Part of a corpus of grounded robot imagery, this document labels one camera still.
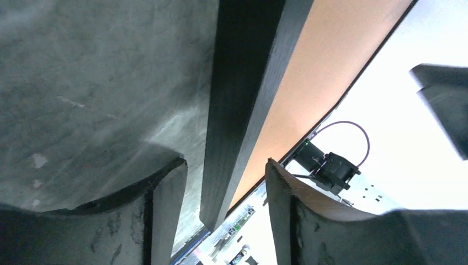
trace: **black device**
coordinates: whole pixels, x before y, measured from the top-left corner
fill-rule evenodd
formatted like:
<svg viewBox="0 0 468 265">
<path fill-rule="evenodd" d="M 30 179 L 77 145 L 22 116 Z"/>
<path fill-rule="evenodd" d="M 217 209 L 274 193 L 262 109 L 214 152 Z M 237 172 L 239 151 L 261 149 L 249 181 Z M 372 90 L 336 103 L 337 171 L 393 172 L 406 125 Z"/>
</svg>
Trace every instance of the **black device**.
<svg viewBox="0 0 468 265">
<path fill-rule="evenodd" d="M 346 158 L 333 152 L 325 154 L 308 139 L 297 148 L 291 158 L 310 173 L 308 176 L 295 175 L 296 177 L 308 178 L 323 190 L 335 195 L 343 189 L 348 190 L 348 182 L 354 175 L 361 173 L 359 168 Z"/>
</svg>

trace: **wire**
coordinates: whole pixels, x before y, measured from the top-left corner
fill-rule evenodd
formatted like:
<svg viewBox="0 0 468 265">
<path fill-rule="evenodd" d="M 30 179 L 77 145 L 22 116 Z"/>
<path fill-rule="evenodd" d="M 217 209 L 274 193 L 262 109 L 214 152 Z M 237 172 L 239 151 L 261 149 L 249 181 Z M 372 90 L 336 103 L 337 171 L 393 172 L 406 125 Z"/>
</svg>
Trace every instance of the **wire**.
<svg viewBox="0 0 468 265">
<path fill-rule="evenodd" d="M 310 140 L 312 140 L 315 136 L 317 136 L 317 134 L 321 133 L 323 130 L 325 130 L 326 128 L 330 127 L 330 126 L 333 126 L 333 125 L 336 125 L 336 124 L 343 124 L 343 123 L 346 123 L 346 124 L 351 124 L 351 125 L 354 125 L 356 127 L 359 128 L 359 130 L 361 130 L 363 133 L 364 133 L 364 136 L 366 137 L 366 142 L 367 142 L 367 152 L 366 152 L 366 155 L 364 156 L 364 159 L 361 161 L 361 163 L 359 163 L 357 165 L 357 167 L 360 167 L 366 160 L 367 160 L 367 157 L 369 156 L 369 152 L 370 152 L 370 140 L 369 140 L 369 136 L 367 135 L 367 132 L 364 130 L 364 128 L 362 128 L 359 124 L 357 123 L 354 123 L 352 121 L 347 121 L 347 120 L 341 120 L 341 121 L 335 121 L 334 123 L 330 123 L 328 124 L 327 126 L 321 128 L 320 130 L 318 130 L 315 134 L 312 135 L 312 137 L 310 138 Z"/>
</svg>

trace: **gray surface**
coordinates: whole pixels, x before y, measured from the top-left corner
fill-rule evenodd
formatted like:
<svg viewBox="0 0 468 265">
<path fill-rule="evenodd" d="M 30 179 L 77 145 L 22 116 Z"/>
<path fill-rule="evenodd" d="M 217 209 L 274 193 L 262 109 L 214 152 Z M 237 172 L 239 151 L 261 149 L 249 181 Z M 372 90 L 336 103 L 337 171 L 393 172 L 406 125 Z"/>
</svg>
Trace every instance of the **gray surface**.
<svg viewBox="0 0 468 265">
<path fill-rule="evenodd" d="M 0 0 L 0 200 L 73 208 L 184 155 L 198 220 L 217 1 Z"/>
</svg>

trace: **white stain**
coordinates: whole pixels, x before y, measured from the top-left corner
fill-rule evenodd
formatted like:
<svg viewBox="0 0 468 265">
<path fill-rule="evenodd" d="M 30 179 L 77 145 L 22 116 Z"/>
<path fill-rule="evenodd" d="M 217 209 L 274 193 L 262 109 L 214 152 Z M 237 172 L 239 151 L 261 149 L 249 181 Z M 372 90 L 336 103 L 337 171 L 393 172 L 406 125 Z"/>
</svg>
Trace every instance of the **white stain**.
<svg viewBox="0 0 468 265">
<path fill-rule="evenodd" d="M 72 104 L 72 105 L 75 106 L 75 107 L 79 107 L 79 108 L 84 108 L 84 107 L 86 107 L 85 105 L 83 105 L 83 104 L 81 104 L 81 103 L 78 103 L 78 102 L 71 101 L 70 99 L 68 99 L 68 98 L 66 98 L 66 97 L 58 96 L 57 98 L 58 98 L 61 102 Z"/>
<path fill-rule="evenodd" d="M 39 153 L 33 154 L 33 161 L 34 168 L 41 168 L 48 162 L 47 158 Z"/>
<path fill-rule="evenodd" d="M 40 201 L 40 200 L 38 200 L 38 199 L 34 199 L 34 200 L 33 200 L 33 207 L 36 207 L 36 206 L 38 206 L 40 203 L 41 203 L 41 201 Z"/>
<path fill-rule="evenodd" d="M 39 187 L 41 187 L 41 185 L 42 185 L 42 181 L 40 181 L 40 180 L 38 180 L 38 179 L 35 179 L 35 180 L 34 180 L 33 188 L 39 189 Z"/>
</svg>

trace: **brown cardboard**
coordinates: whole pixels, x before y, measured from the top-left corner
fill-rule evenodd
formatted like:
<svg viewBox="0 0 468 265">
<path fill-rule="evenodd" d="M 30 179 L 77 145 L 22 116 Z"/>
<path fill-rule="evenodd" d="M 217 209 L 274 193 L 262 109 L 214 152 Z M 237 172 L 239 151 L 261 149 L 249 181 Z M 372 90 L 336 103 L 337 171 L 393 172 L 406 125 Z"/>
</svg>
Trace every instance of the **brown cardboard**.
<svg viewBox="0 0 468 265">
<path fill-rule="evenodd" d="M 411 0 L 315 0 L 233 206 L 338 102 Z"/>
</svg>

